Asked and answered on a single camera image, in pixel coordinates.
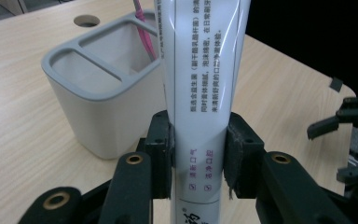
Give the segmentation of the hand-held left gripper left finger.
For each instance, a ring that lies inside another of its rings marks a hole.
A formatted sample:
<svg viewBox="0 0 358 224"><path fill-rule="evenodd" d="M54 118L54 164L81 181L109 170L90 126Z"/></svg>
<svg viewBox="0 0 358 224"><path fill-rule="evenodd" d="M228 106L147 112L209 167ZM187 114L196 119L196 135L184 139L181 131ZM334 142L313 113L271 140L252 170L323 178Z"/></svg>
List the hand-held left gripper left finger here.
<svg viewBox="0 0 358 224"><path fill-rule="evenodd" d="M172 189L172 125L166 110L156 113L145 139L145 152L151 158L152 195L168 199Z"/></svg>

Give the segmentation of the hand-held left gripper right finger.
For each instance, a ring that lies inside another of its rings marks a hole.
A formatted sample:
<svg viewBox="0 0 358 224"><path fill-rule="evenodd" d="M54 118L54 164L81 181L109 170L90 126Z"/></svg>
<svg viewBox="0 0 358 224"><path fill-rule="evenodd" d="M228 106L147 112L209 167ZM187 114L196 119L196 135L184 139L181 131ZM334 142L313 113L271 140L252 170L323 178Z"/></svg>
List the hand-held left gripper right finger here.
<svg viewBox="0 0 358 224"><path fill-rule="evenodd" d="M242 116L232 112L227 126L223 168L229 197L235 194L239 199L256 198L264 145Z"/></svg>

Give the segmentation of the grey toothbrush holder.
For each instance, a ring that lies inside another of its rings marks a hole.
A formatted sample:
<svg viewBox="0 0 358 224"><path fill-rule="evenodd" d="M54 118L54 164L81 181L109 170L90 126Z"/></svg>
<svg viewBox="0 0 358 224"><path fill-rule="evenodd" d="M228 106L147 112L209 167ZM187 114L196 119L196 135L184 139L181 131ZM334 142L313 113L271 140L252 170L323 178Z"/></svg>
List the grey toothbrush holder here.
<svg viewBox="0 0 358 224"><path fill-rule="evenodd" d="M78 142L105 160L126 153L166 108L163 74L138 34L158 51L155 14L133 13L48 52L41 62Z"/></svg>

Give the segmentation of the white toothpaste tube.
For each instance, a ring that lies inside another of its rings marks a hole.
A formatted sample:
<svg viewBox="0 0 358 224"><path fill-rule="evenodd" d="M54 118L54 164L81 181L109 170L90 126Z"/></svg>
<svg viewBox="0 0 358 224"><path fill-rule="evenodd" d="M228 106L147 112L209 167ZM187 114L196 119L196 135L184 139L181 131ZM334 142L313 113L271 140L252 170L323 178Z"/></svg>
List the white toothpaste tube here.
<svg viewBox="0 0 358 224"><path fill-rule="evenodd" d="M154 0L173 128L171 224L219 224L227 126L251 0Z"/></svg>

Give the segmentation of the small dark tag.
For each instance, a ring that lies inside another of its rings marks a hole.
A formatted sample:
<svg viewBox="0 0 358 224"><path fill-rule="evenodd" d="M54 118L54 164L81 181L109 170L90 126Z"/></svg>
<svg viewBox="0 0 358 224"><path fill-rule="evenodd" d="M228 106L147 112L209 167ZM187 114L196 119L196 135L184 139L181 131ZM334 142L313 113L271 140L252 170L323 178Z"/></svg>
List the small dark tag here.
<svg viewBox="0 0 358 224"><path fill-rule="evenodd" d="M343 86L343 81L339 78L333 77L330 83L330 88L336 92L340 92Z"/></svg>

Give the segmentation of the pink toothbrush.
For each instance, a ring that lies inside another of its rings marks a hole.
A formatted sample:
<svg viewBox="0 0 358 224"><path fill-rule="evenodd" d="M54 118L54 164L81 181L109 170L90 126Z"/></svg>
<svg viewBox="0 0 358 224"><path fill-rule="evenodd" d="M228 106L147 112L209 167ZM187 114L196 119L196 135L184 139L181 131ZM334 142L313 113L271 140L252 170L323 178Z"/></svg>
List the pink toothbrush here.
<svg viewBox="0 0 358 224"><path fill-rule="evenodd" d="M145 22L145 14L143 12L140 0L132 0L134 9L135 9L135 17L137 20ZM150 38L149 33L141 28L138 28L138 35L142 41L142 44L144 46L144 49L151 61L155 61L157 59L157 56L155 54L155 51L153 49L152 41Z"/></svg>

